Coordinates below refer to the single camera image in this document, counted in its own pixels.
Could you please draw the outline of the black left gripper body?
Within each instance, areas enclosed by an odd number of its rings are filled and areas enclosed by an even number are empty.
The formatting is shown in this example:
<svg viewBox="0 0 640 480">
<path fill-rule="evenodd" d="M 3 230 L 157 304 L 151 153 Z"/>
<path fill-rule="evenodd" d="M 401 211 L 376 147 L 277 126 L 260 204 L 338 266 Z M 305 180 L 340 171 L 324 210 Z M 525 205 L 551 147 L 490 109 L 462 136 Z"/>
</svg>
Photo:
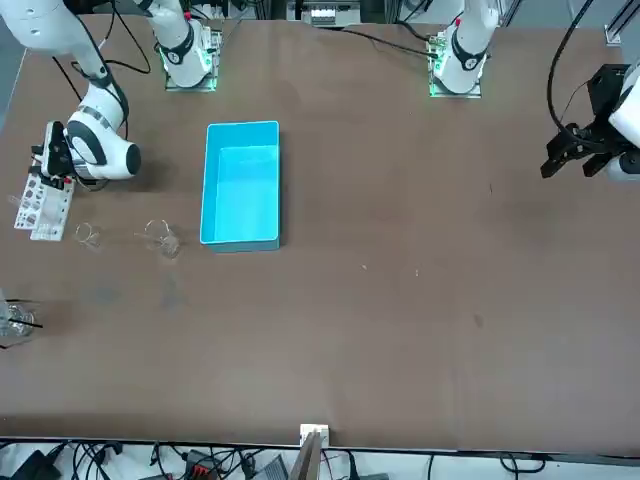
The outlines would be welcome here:
<svg viewBox="0 0 640 480">
<path fill-rule="evenodd" d="M 604 64 L 587 82 L 594 118 L 574 133 L 585 150 L 619 150 L 630 145 L 609 122 L 629 68 L 629 64 Z"/>
</svg>

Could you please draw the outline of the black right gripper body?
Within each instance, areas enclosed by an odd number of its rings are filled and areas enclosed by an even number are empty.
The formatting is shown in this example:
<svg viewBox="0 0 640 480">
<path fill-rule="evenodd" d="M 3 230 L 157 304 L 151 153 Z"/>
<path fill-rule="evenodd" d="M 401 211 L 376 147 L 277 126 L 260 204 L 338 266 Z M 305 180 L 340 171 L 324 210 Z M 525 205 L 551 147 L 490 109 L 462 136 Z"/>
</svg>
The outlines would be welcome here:
<svg viewBox="0 0 640 480">
<path fill-rule="evenodd" d="M 63 188 L 74 177 L 72 154 L 62 125 L 47 125 L 42 153 L 42 181 Z"/>
</svg>

